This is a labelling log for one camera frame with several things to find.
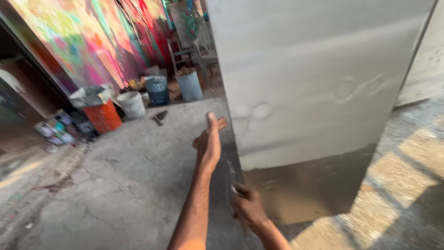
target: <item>graffiti wall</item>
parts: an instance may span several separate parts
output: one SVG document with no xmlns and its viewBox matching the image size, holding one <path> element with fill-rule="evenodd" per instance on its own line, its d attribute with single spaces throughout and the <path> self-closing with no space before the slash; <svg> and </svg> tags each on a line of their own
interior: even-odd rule
<svg viewBox="0 0 444 250">
<path fill-rule="evenodd" d="M 9 0 L 76 86 L 123 88 L 166 67 L 169 30 L 157 0 Z"/>
</svg>

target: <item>cracked concrete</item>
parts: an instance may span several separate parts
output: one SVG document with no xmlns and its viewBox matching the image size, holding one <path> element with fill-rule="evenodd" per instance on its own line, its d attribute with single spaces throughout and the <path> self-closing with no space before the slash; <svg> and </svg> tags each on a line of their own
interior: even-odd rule
<svg viewBox="0 0 444 250">
<path fill-rule="evenodd" d="M 150 117 L 168 109 L 165 125 Z M 72 183 L 42 209 L 19 250 L 165 249 L 185 200 L 205 113 L 228 116 L 223 99 L 148 109 L 91 144 Z M 279 226 L 294 249 L 444 248 L 444 97 L 395 111 L 348 214 Z M 230 131 L 222 155 L 236 166 Z M 211 182 L 207 248 L 262 249 L 245 238 L 225 200 L 223 160 Z"/>
</svg>

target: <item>hand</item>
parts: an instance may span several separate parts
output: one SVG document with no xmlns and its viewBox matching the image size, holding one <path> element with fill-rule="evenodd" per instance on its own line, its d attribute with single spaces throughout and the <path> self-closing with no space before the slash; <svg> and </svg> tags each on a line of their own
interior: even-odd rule
<svg viewBox="0 0 444 250">
<path fill-rule="evenodd" d="M 236 190 L 241 196 L 234 196 L 232 203 L 233 206 L 240 209 L 245 215 L 245 218 L 250 223 L 250 228 L 256 233 L 256 229 L 259 228 L 263 223 L 268 222 L 268 217 L 265 214 L 264 208 L 262 207 L 262 201 L 259 193 L 254 190 L 248 189 L 245 185 L 235 184 Z"/>
<path fill-rule="evenodd" d="M 197 149 L 196 170 L 212 173 L 221 156 L 221 142 L 219 129 L 227 127 L 224 117 L 219 120 L 213 112 L 207 113 L 208 128 L 193 140 L 193 147 Z"/>
</svg>

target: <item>orange bucket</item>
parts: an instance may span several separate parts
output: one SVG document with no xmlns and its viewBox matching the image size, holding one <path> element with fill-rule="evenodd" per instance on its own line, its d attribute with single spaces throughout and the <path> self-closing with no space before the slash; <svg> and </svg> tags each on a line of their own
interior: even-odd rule
<svg viewBox="0 0 444 250">
<path fill-rule="evenodd" d="M 100 134 L 114 131 L 122 125 L 111 100 L 103 105 L 83 107 L 83 111 Z"/>
</svg>

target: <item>human arm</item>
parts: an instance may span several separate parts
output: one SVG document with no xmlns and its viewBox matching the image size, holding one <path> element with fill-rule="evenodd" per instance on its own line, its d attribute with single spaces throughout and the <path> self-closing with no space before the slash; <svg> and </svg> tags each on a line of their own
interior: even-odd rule
<svg viewBox="0 0 444 250">
<path fill-rule="evenodd" d="M 259 236 L 265 249 L 290 250 L 288 241 L 265 214 L 259 193 L 240 184 L 235 188 L 240 196 L 233 197 L 233 205 L 243 213 L 251 230 Z"/>
<path fill-rule="evenodd" d="M 169 250 L 204 250 L 206 246 L 210 180 L 221 154 L 218 130 L 226 127 L 224 118 L 217 120 L 212 112 L 207 116 L 208 128 L 193 141 L 198 150 L 196 168 Z"/>
</svg>

